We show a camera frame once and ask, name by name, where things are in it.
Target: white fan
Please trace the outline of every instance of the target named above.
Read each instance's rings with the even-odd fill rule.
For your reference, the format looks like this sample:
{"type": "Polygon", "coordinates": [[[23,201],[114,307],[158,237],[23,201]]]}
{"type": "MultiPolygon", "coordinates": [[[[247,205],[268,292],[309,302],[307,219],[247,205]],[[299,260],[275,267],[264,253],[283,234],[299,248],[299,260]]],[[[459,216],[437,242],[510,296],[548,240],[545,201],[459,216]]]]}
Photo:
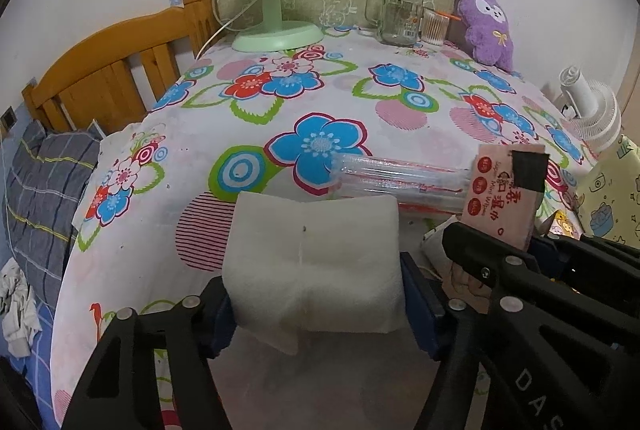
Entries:
{"type": "Polygon", "coordinates": [[[585,80],[575,66],[560,73],[560,88],[570,105],[563,114],[576,133],[594,153],[609,147],[618,138],[622,126],[613,89],[597,80],[585,80]]]}

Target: black tape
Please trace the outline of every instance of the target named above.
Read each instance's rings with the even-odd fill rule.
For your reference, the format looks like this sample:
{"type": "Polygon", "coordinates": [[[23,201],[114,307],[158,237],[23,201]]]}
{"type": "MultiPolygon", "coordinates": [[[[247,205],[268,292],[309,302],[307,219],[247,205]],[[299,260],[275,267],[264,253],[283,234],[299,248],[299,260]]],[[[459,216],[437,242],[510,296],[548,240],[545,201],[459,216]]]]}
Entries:
{"type": "Polygon", "coordinates": [[[549,155],[512,150],[511,156],[513,158],[513,185],[544,193],[549,155]]]}

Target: cable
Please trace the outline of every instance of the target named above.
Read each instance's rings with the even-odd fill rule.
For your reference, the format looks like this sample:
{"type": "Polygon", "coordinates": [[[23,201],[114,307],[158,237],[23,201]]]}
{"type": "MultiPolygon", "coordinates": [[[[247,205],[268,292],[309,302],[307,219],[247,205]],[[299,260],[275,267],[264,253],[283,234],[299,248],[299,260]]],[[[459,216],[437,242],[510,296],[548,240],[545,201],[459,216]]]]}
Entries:
{"type": "MultiPolygon", "coordinates": [[[[218,0],[211,0],[213,3],[215,3],[215,6],[213,6],[213,16],[216,18],[218,24],[222,24],[222,19],[220,19],[220,17],[218,17],[218,12],[216,11],[216,8],[218,7],[218,0]]],[[[237,28],[230,28],[230,27],[226,27],[230,32],[244,32],[244,30],[248,30],[250,28],[250,26],[248,28],[243,28],[242,30],[238,30],[237,28]]]]}
{"type": "Polygon", "coordinates": [[[207,48],[209,47],[209,44],[211,43],[211,41],[216,38],[218,36],[218,34],[224,30],[228,25],[230,25],[232,22],[234,22],[234,20],[236,20],[238,17],[240,17],[242,14],[245,13],[245,11],[247,11],[249,8],[251,8],[254,3],[256,3],[258,0],[253,0],[251,1],[247,6],[245,6],[239,14],[237,14],[233,19],[229,20],[224,26],[222,26],[219,30],[217,30],[216,33],[214,33],[213,35],[211,35],[211,38],[209,38],[209,40],[207,40],[204,43],[204,46],[202,46],[202,49],[200,49],[200,52],[198,53],[198,56],[196,57],[196,60],[200,60],[200,57],[204,54],[205,51],[207,51],[207,48]]]}
{"type": "Polygon", "coordinates": [[[434,272],[433,269],[429,269],[426,266],[421,266],[420,264],[416,264],[416,266],[418,266],[418,269],[424,271],[425,273],[428,273],[429,276],[434,278],[435,280],[438,280],[439,282],[444,282],[442,277],[438,275],[436,272],[434,272]]]}

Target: fan base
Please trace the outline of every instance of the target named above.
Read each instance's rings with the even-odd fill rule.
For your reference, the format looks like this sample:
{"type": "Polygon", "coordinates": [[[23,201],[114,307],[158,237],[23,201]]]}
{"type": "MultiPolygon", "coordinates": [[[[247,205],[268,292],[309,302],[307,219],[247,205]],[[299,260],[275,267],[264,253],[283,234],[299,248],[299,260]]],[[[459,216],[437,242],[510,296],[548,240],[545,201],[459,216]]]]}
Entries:
{"type": "Polygon", "coordinates": [[[233,43],[236,51],[262,52],[297,49],[316,44],[324,33],[315,24],[301,20],[284,20],[278,32],[267,31],[264,23],[238,33],[233,43]]]}

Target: glass mason jar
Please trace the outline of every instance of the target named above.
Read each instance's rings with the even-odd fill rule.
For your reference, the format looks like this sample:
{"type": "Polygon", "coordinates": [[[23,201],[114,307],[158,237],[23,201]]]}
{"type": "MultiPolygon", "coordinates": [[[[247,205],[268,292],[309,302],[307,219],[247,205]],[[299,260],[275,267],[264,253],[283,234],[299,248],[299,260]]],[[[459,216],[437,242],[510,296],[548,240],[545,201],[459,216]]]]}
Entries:
{"type": "Polygon", "coordinates": [[[367,0],[365,19],[378,29],[380,42],[392,46],[413,46],[418,42],[423,0],[380,0],[377,13],[367,0]]]}

